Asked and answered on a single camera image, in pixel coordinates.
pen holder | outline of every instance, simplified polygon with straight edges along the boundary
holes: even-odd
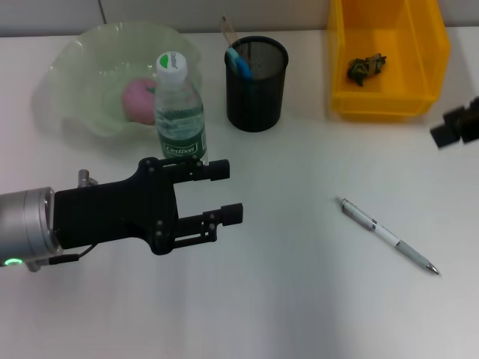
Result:
[[[288,64],[286,49],[263,36],[244,37],[232,47],[248,62],[253,78],[245,79],[235,71],[225,53],[228,119],[242,131],[270,129],[281,115]]]

pink object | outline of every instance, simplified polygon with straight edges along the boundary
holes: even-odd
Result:
[[[153,125],[155,123],[156,82],[150,79],[132,80],[123,91],[121,102],[130,121]]]

white bottle cap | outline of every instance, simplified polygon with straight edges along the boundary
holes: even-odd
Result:
[[[164,84],[181,84],[188,75],[186,59],[179,52],[165,52],[156,60],[156,74]]]

yellow plastic bin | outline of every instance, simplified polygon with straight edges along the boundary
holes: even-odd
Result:
[[[451,50],[436,0],[331,0],[331,108],[351,120],[401,121],[437,101]],[[381,73],[358,86],[348,63],[380,52]]]

white pen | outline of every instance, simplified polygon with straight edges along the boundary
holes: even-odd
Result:
[[[376,220],[372,219],[369,215],[361,211],[354,204],[349,202],[346,198],[341,199],[336,197],[336,202],[338,202],[341,210],[345,215],[348,215],[361,226],[366,227],[366,229],[375,232],[379,237],[384,239],[387,243],[394,246],[402,255],[406,258],[409,258],[415,264],[420,266],[422,269],[429,271],[434,274],[439,274],[439,271],[433,264],[421,256],[418,252],[414,250],[404,241],[401,241],[393,233],[384,228],[381,224],[378,224]]]

